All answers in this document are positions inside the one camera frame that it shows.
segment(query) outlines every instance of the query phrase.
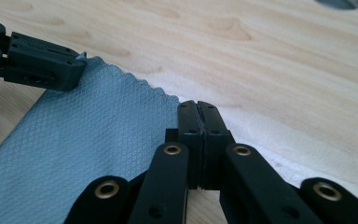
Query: wood grain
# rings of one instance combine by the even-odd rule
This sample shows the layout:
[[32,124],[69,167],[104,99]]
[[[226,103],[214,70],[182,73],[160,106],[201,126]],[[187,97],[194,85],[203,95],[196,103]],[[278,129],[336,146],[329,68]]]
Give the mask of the wood grain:
[[[312,0],[0,1],[9,31],[101,56],[181,101],[217,105],[283,178],[358,196],[358,9]],[[0,82],[0,143],[42,90]],[[222,223],[217,192],[188,223]]]

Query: wooden table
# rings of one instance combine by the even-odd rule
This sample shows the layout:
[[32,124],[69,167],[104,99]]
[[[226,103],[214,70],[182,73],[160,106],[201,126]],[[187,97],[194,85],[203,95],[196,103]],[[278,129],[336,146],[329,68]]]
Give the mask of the wooden table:
[[[217,105],[237,142],[289,183],[358,196],[358,9],[312,0],[0,1],[12,30],[101,56],[181,101]],[[0,143],[43,90],[0,81]],[[225,221],[217,192],[188,223]]]

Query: blue microfiber towel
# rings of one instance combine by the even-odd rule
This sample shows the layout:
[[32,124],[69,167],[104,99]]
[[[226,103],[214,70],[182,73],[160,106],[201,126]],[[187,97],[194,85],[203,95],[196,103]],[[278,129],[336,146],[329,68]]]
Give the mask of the blue microfiber towel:
[[46,91],[0,146],[0,223],[63,223],[91,181],[133,179],[177,127],[177,97],[86,62],[76,89]]

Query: wrinkled cloth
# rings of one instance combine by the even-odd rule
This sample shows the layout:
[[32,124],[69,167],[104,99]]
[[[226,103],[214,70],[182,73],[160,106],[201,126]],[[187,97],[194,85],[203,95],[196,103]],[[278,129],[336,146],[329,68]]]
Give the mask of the wrinkled cloth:
[[0,223],[63,223],[90,182],[135,178],[177,127],[177,97],[86,62],[76,89],[46,91],[0,146]]

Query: table surface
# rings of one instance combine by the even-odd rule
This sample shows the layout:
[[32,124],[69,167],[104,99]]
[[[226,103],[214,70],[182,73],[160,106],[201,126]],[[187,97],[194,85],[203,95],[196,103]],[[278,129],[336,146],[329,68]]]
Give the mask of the table surface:
[[[181,101],[216,105],[237,142],[287,182],[332,179],[358,197],[358,9],[313,0],[0,1],[12,30],[85,50]],[[43,90],[0,81],[0,144]],[[188,223],[225,222],[191,192]]]

